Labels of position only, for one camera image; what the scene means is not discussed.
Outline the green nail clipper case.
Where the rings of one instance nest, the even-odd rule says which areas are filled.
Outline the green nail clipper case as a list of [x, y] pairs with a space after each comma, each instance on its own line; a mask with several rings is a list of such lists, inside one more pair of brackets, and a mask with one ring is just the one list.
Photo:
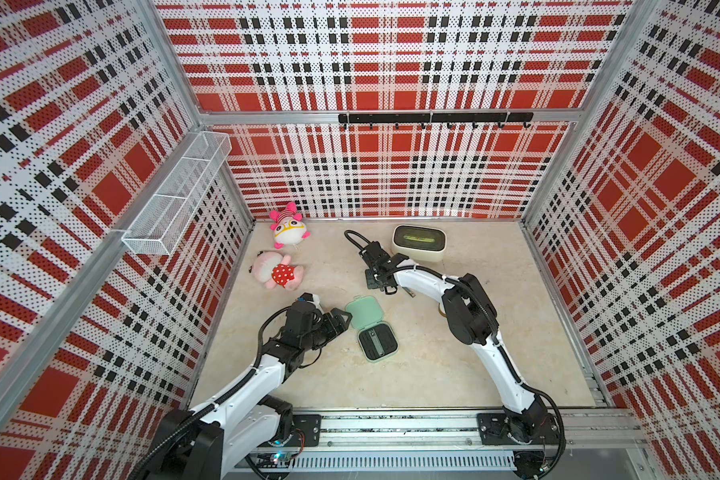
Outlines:
[[399, 342], [375, 297], [356, 297], [345, 311], [351, 315], [350, 325], [357, 331], [358, 343], [368, 362], [377, 363], [398, 351]]

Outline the large green nail clipper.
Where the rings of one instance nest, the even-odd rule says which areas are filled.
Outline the large green nail clipper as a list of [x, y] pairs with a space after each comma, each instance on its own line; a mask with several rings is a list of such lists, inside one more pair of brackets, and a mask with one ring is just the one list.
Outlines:
[[372, 343], [372, 345], [373, 345], [373, 347], [374, 347], [374, 350], [375, 350], [375, 352], [376, 352], [376, 355], [377, 355], [379, 358], [385, 356], [385, 355], [386, 355], [386, 351], [385, 351], [385, 348], [384, 348], [384, 346], [383, 346], [383, 344], [382, 344], [382, 342], [381, 342], [381, 340], [380, 340], [377, 332], [376, 332], [375, 330], [372, 330], [372, 331], [369, 333], [369, 337], [370, 337], [370, 339], [371, 339], [371, 343]]

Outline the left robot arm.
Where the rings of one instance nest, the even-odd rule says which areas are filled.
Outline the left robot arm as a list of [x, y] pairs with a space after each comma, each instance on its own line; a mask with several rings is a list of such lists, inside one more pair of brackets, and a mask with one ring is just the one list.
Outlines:
[[306, 368], [306, 352], [321, 351], [348, 330], [351, 320], [351, 313], [338, 308], [323, 311], [318, 296], [310, 293], [274, 312], [259, 327], [248, 370], [207, 401], [164, 416], [129, 478], [222, 479], [239, 463], [267, 478], [251, 457], [254, 449], [264, 443], [284, 445], [291, 437], [306, 445], [292, 404], [273, 391]]

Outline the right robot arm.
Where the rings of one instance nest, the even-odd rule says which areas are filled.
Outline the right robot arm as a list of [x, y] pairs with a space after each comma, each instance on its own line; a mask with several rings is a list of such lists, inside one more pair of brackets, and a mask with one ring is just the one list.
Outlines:
[[407, 288], [438, 303], [451, 334], [471, 347], [487, 370], [515, 439], [526, 443], [536, 436], [548, 416], [547, 407], [541, 393], [517, 370], [503, 341], [497, 310], [480, 281], [472, 274], [441, 274], [403, 254], [391, 256], [377, 241], [358, 250], [385, 293]]

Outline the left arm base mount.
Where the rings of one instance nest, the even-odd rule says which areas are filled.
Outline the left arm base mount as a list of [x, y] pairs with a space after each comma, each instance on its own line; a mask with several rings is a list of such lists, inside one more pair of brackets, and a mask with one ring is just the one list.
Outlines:
[[296, 414], [285, 428], [282, 438], [265, 441], [260, 447], [300, 448], [316, 447], [321, 436], [322, 416], [319, 414]]

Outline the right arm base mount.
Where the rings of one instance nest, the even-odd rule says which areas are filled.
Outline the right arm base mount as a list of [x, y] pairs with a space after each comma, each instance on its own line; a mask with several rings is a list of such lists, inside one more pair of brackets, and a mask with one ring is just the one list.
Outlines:
[[480, 413], [477, 427], [483, 445], [557, 445], [560, 429], [556, 416], [547, 413], [531, 428], [505, 413]]

